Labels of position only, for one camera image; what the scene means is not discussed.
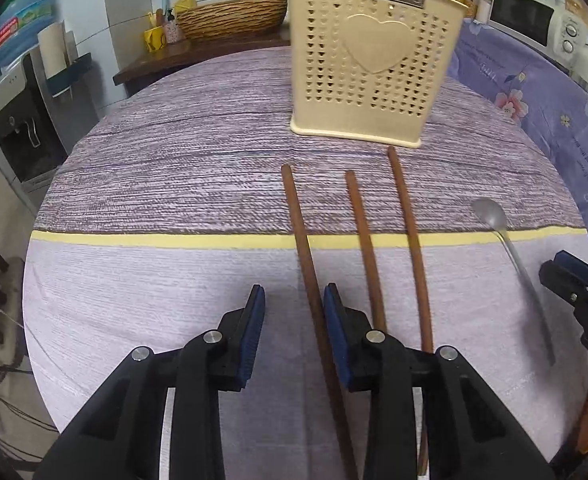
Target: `microwave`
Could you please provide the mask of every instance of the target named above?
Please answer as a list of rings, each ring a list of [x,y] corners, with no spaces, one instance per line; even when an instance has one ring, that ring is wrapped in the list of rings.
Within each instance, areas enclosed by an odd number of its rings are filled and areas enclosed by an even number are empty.
[[[547,0],[493,0],[487,22],[569,69],[587,40],[583,21]]]

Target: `bolt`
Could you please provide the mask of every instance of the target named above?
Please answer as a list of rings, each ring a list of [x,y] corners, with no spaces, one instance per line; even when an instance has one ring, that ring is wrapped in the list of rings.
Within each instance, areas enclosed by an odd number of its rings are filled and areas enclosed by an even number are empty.
[[[366,333],[365,337],[370,343],[382,343],[385,341],[385,334],[380,330],[370,330]]]
[[[451,346],[443,346],[439,350],[439,354],[443,359],[446,359],[447,361],[453,361],[458,357],[458,352],[455,348],[452,348]]]
[[[223,339],[223,335],[218,330],[210,330],[203,335],[203,341],[206,343],[218,343],[221,339]]]
[[[135,361],[144,361],[149,357],[149,348],[146,346],[139,346],[132,350],[132,359]]]

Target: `chopstick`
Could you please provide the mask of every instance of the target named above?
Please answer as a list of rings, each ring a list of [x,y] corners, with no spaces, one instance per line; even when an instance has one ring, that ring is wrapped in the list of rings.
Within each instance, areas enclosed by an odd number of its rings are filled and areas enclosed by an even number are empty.
[[[376,256],[374,246],[372,245],[372,238],[370,237],[368,218],[365,214],[363,200],[360,197],[356,174],[353,171],[346,171],[345,181],[347,183],[350,201],[352,202],[356,230],[359,233],[360,252],[363,256],[365,277],[368,282],[368,294],[370,295],[370,308],[372,309],[372,325],[376,330],[387,332],[388,324],[385,319],[385,306],[383,304],[383,292],[381,291],[380,279],[378,277],[378,267],[376,266]]]
[[[398,155],[393,146],[388,146],[389,163],[392,166],[396,192],[403,210],[405,219],[405,229],[407,229],[407,241],[410,248],[410,257],[412,258],[412,270],[414,271],[414,286],[416,288],[416,301],[418,303],[419,325],[421,329],[421,350],[424,352],[434,352],[434,335],[432,334],[432,314],[430,313],[430,299],[427,293],[427,280],[425,277],[425,267],[423,265],[423,255],[421,254],[421,243],[418,238],[418,228],[416,218],[412,210],[412,201],[407,191],[403,169],[398,160]],[[421,428],[421,444],[418,455],[418,474],[423,476],[427,473],[428,453],[427,453],[427,431],[425,428],[425,417]]]
[[[316,344],[318,353],[321,357],[323,366],[323,375],[325,377],[325,387],[330,399],[330,408],[334,419],[334,428],[338,439],[338,446],[343,461],[343,469],[347,480],[358,480],[359,474],[354,458],[354,448],[352,447],[352,438],[350,436],[350,427],[347,422],[347,414],[343,403],[343,394],[341,385],[338,380],[334,359],[332,358],[332,347],[327,328],[325,326],[325,314],[323,313],[323,303],[321,294],[318,290],[318,281],[316,271],[314,270],[314,261],[312,252],[309,249],[308,234],[303,220],[303,213],[300,210],[300,202],[296,193],[296,184],[292,175],[292,168],[288,164],[280,168],[280,174],[285,187],[285,195],[290,210],[290,219],[292,220],[292,229],[296,240],[296,251],[298,252],[298,262],[300,271],[303,275],[305,290],[308,295],[309,310],[312,314],[314,323],[314,334],[316,335]]]

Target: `spoon handle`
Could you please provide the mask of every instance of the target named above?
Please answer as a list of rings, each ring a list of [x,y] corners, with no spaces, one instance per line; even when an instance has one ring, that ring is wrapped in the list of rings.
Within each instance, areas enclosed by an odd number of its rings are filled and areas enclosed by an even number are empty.
[[[520,277],[520,282],[523,285],[523,287],[525,287],[528,296],[530,297],[531,303],[536,310],[536,314],[540,322],[540,329],[543,335],[543,343],[548,353],[549,363],[551,365],[554,365],[554,363],[556,362],[556,357],[554,355],[554,346],[552,345],[552,335],[549,332],[549,326],[545,321],[545,315],[543,314],[543,306],[540,302],[540,298],[538,297],[538,293],[536,292],[534,284],[532,283],[532,279],[530,279],[530,275],[528,274],[527,269],[523,265],[519,253],[512,244],[512,241],[510,240],[510,237],[508,236],[507,232],[499,231],[498,234],[505,243],[505,248],[512,257],[512,261],[514,262],[514,266],[516,267],[517,273]]]

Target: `heart emblem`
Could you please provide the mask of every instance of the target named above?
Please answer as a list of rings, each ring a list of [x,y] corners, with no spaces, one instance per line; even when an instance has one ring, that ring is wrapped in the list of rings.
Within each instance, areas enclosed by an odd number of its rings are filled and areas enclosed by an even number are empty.
[[[366,14],[354,14],[341,26],[341,41],[367,72],[393,67],[416,45],[416,34],[402,22],[380,22]]]

